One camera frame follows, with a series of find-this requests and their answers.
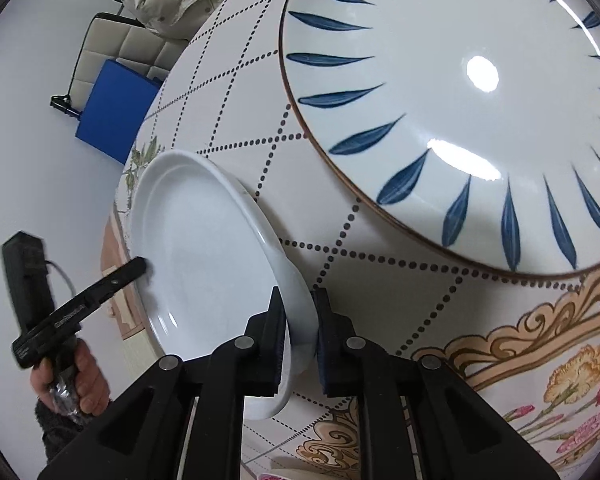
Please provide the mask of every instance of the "table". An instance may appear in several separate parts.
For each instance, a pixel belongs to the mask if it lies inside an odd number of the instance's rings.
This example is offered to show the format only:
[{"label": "table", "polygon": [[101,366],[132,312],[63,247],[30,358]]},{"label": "table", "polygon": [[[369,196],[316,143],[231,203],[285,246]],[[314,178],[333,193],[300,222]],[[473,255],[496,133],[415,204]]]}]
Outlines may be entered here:
[{"label": "table", "polygon": [[[600,450],[600,269],[530,282],[449,260],[381,219],[302,132],[280,75],[285,0],[225,0],[151,106],[120,182],[126,229],[148,160],[176,148],[234,174],[307,285],[325,286],[358,334],[403,357],[444,356],[548,460],[578,478]],[[357,405],[327,399],[315,365],[271,420],[244,426],[254,472],[357,478]]]}]

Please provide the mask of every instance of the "blue leaf patterned plate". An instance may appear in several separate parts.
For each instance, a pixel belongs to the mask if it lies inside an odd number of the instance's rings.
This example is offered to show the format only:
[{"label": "blue leaf patterned plate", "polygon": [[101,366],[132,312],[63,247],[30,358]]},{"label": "blue leaf patterned plate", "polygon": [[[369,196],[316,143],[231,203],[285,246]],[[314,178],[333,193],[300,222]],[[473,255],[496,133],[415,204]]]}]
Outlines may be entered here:
[{"label": "blue leaf patterned plate", "polygon": [[600,264],[600,16],[587,0],[287,0],[286,90],[397,226],[529,276]]}]

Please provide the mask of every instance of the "white plate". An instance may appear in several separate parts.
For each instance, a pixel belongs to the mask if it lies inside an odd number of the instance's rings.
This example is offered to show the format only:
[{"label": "white plate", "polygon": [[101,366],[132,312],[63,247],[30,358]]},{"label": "white plate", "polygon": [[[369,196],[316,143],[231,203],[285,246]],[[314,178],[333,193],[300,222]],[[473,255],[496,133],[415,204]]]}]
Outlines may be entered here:
[{"label": "white plate", "polygon": [[283,76],[385,218],[533,276],[600,264],[600,20],[586,0],[288,0]]},{"label": "white plate", "polygon": [[290,373],[314,356],[317,316],[302,276],[247,191],[201,156],[165,152],[140,179],[130,234],[134,256],[150,263],[138,285],[151,328],[167,354],[184,360],[243,334],[279,286],[288,321],[282,382],[273,399],[245,399],[244,416],[279,412]]}]

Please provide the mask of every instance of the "yellow flower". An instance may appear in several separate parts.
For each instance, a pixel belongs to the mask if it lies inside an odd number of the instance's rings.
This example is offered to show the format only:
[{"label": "yellow flower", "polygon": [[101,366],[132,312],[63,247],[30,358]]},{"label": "yellow flower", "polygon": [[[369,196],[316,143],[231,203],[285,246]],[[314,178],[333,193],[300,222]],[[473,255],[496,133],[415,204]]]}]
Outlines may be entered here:
[{"label": "yellow flower", "polygon": [[583,346],[565,364],[558,366],[549,378],[544,402],[573,404],[600,382],[600,345]]}]

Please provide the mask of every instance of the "black device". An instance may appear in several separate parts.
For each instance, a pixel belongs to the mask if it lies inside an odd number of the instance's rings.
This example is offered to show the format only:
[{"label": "black device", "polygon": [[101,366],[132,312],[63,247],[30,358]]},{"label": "black device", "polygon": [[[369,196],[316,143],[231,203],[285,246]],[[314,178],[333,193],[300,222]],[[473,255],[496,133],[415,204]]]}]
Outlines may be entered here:
[{"label": "black device", "polygon": [[87,424],[92,417],[80,411],[74,385],[75,333],[84,318],[146,272],[146,261],[134,258],[57,310],[47,279],[45,247],[40,238],[16,233],[2,245],[2,263],[20,325],[20,336],[11,345],[16,362],[21,368],[31,368],[43,358],[50,358],[54,370],[50,393],[56,407],[74,422]]},{"label": "black device", "polygon": [[[318,364],[327,396],[360,404],[363,480],[557,480],[557,473],[435,356],[390,356],[312,291],[320,321]],[[244,396],[272,396],[280,382],[282,298],[211,355],[165,356],[52,460],[40,480],[237,480]],[[402,399],[408,404],[411,448]]]}]

